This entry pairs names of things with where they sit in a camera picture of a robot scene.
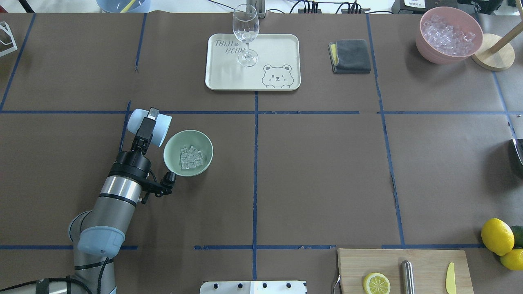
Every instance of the light blue joint cap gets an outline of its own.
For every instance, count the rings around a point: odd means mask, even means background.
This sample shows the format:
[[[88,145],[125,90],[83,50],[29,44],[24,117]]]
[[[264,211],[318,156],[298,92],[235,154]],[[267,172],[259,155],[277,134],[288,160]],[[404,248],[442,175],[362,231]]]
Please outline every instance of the light blue joint cap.
[[[113,227],[98,225],[80,234],[78,249],[83,253],[113,258],[120,251],[126,235]]]

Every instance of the glass base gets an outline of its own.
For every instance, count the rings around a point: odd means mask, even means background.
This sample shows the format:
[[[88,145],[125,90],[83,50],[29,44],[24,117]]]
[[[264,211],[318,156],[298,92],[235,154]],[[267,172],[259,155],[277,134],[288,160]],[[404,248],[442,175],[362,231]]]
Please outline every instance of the glass base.
[[[238,63],[244,67],[254,66],[258,62],[258,53],[254,50],[249,50],[251,56],[247,57],[247,53],[240,53],[238,55]]]

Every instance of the brown table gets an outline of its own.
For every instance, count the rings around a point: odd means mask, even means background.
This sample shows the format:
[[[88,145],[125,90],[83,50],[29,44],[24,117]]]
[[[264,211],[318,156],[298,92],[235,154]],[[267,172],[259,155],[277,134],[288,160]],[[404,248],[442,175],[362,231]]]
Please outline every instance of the brown table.
[[[419,16],[278,15],[300,40],[300,88],[214,92],[207,40],[231,14],[1,14],[0,288],[73,273],[66,229],[93,207],[135,108],[214,145],[209,169],[139,205],[115,259],[121,293],[197,293],[212,280],[306,280],[327,293],[336,248],[461,249],[476,294],[523,287],[479,235],[523,224],[507,141],[523,137],[523,56],[492,73],[425,61]],[[519,17],[479,16],[504,35]],[[334,75],[327,44],[365,39],[373,70]],[[523,37],[512,42],[523,50]],[[162,148],[147,153],[163,175]]]

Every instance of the green bowl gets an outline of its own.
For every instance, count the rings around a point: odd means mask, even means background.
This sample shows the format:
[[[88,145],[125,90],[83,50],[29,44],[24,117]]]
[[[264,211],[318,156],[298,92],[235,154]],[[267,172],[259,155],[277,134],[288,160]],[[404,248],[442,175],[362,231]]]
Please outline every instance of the green bowl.
[[[196,168],[181,169],[180,153],[182,148],[194,146],[203,154],[203,165]],[[213,156],[212,143],[209,137],[196,130],[185,130],[172,136],[164,149],[164,162],[167,168],[182,177],[192,177],[203,173],[209,167]]]

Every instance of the lemon slice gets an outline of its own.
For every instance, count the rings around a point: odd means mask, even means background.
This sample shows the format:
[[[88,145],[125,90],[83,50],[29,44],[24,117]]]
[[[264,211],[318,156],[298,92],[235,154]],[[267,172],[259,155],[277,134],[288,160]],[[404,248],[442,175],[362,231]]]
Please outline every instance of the lemon slice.
[[[367,294],[389,294],[391,283],[380,273],[370,273],[363,279],[363,289]]]

